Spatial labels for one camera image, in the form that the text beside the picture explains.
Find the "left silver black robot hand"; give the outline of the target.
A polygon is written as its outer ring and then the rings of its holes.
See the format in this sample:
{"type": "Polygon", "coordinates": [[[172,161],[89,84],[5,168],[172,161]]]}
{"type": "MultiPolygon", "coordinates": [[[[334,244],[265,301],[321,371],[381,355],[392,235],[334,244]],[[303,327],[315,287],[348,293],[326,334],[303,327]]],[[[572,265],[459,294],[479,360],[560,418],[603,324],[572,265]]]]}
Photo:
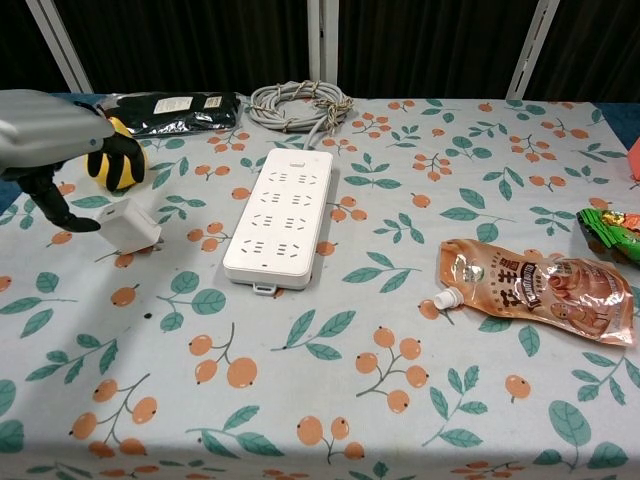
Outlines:
{"type": "Polygon", "coordinates": [[[91,177],[98,176],[107,159],[110,191],[118,189],[126,165],[136,183],[144,180],[139,143],[91,105],[36,90],[1,92],[1,178],[17,183],[51,223],[71,233],[100,229],[97,221],[70,211],[53,181],[65,162],[81,156],[88,158],[91,177]]]}

